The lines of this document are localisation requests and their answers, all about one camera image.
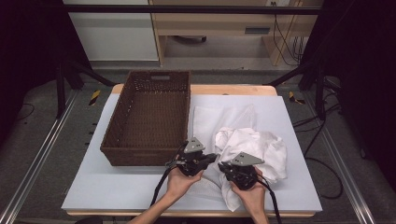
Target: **white tabletop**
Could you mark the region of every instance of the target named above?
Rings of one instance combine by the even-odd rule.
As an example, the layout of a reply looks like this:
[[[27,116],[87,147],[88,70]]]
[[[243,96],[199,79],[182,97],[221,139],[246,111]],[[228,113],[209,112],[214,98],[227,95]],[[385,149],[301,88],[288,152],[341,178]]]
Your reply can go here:
[[[154,189],[163,174],[164,168],[157,166],[113,167],[100,151],[106,127],[119,96],[116,93],[110,94],[87,153],[64,200],[62,209],[72,216],[139,214],[149,207]],[[189,136],[193,120],[192,111],[196,106],[227,107],[249,104],[255,107],[258,131],[270,131],[280,136],[288,148],[288,178],[272,185],[281,215],[313,216],[322,208],[282,97],[192,94]],[[165,190],[164,183],[159,198]],[[265,209],[270,215],[274,213],[269,195],[265,197]],[[185,195],[163,215],[246,217],[248,214],[243,207],[231,212],[223,201]]]

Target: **yellow and black tape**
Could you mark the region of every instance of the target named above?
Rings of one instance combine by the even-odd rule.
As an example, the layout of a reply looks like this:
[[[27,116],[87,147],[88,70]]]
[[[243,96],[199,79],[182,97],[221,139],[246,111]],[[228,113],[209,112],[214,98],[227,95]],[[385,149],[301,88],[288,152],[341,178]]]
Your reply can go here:
[[[95,91],[95,92],[93,93],[89,105],[95,105],[96,100],[97,100],[98,97],[99,97],[99,93],[100,93],[100,91]]]
[[[300,105],[305,105],[305,100],[297,100],[292,91],[289,91],[289,100]]]

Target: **brown wicker basket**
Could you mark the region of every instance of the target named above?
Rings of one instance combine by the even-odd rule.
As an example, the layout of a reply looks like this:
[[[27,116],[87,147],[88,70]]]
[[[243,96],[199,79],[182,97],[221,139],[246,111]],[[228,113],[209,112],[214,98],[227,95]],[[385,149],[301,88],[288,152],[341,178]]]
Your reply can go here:
[[[187,139],[188,71],[133,71],[101,150],[113,166],[165,165]]]

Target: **person's hand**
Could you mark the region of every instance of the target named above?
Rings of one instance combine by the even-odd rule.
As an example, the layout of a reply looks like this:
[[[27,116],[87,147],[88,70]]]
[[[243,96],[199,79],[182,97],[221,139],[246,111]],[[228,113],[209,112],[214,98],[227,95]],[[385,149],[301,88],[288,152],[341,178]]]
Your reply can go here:
[[[256,169],[258,175],[262,175],[262,171]],[[239,198],[241,198],[242,203],[247,209],[248,213],[251,215],[255,223],[268,223],[268,219],[264,214],[264,196],[265,187],[256,183],[251,189],[241,190],[239,189],[233,181],[230,181],[233,192],[235,192]]]
[[[185,176],[178,168],[174,168],[168,176],[168,189],[166,195],[177,201],[181,198],[191,185],[201,179],[204,171],[200,171],[195,176]]]

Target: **crumpled white fabric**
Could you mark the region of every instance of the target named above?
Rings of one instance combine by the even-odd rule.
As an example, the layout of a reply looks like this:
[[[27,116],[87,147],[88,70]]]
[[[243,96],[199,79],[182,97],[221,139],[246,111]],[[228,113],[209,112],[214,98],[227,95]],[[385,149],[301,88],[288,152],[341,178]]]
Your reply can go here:
[[[228,108],[196,106],[193,112],[193,136],[205,146],[204,153],[219,154],[217,160],[205,170],[203,179],[187,192],[190,195],[206,197],[218,192],[209,192],[217,187],[227,207],[234,211],[242,205],[239,197],[231,191],[231,185],[219,170],[220,161],[229,161],[244,151],[265,161],[256,165],[264,177],[275,183],[286,178],[287,150],[282,139],[269,132],[256,132],[254,105]]]

